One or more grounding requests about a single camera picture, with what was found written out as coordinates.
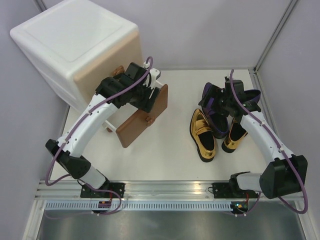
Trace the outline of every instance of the gold loafer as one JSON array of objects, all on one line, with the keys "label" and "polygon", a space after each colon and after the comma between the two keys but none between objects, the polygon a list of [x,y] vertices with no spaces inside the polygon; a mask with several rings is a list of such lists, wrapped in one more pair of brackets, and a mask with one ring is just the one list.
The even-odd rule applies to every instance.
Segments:
[{"label": "gold loafer", "polygon": [[229,154],[233,153],[247,134],[248,132],[233,119],[230,132],[222,143],[223,151]]},{"label": "gold loafer", "polygon": [[193,113],[190,134],[197,146],[200,159],[205,163],[211,162],[216,154],[214,132],[200,109],[196,109]]}]

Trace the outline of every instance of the shoe insole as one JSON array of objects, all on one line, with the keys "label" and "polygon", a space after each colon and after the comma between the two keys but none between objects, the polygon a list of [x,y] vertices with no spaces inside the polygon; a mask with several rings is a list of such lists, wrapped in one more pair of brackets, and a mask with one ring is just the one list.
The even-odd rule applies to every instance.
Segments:
[{"label": "shoe insole", "polygon": [[234,122],[230,130],[230,139],[238,141],[247,131],[237,122]]},{"label": "shoe insole", "polygon": [[222,116],[218,113],[214,113],[210,115],[213,124],[216,126],[218,130],[221,132],[226,132],[228,130],[228,121],[225,116]]},{"label": "shoe insole", "polygon": [[205,149],[212,151],[215,148],[215,140],[212,131],[201,133],[199,139]]}]

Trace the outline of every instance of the gray wall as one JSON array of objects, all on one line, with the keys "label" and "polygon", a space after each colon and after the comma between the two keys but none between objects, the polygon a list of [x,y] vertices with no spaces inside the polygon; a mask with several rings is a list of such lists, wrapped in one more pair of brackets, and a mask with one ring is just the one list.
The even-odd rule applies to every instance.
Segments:
[{"label": "gray wall", "polygon": [[21,239],[67,105],[10,38],[39,13],[32,0],[0,1],[0,238]]},{"label": "gray wall", "polygon": [[320,228],[320,1],[301,0],[259,73],[281,139],[308,160],[309,214]]},{"label": "gray wall", "polygon": [[[43,0],[47,7],[61,0]],[[161,69],[253,67],[290,0],[91,0],[139,27]]]}]

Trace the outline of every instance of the shoe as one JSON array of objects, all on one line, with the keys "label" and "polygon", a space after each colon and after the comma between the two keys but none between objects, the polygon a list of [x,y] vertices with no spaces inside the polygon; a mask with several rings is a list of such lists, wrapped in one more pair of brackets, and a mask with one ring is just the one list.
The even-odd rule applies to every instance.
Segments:
[{"label": "shoe", "polygon": [[211,162],[216,155],[215,137],[200,109],[196,109],[193,113],[190,134],[196,144],[200,159],[205,163]]},{"label": "shoe", "polygon": [[[246,93],[245,102],[255,102],[258,103],[261,97],[261,92],[257,89],[251,89],[244,91]],[[222,143],[222,150],[226,153],[233,153],[242,140],[247,136],[248,132],[238,123],[235,119],[232,120],[231,129],[229,135],[225,138]]]},{"label": "shoe", "polygon": [[[202,99],[204,98],[211,86],[212,84],[210,82],[207,82],[205,84],[202,92]],[[211,109],[211,105],[214,102],[214,100],[215,99],[211,97],[206,107],[202,107],[202,112],[205,115],[209,123],[209,126],[213,131],[214,137],[217,139],[223,139],[225,136],[227,136],[229,132],[228,119],[226,116],[222,116],[221,114],[218,114]]]}]

